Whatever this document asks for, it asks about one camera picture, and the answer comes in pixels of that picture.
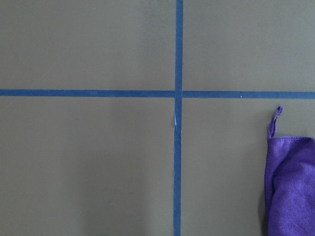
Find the purple microfiber towel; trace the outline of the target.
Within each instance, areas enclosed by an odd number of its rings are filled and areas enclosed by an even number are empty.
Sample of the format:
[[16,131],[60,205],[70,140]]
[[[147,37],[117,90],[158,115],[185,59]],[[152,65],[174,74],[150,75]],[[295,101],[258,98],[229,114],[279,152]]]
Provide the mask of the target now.
[[310,137],[277,137],[279,106],[267,129],[264,174],[268,235],[315,234],[315,140]]

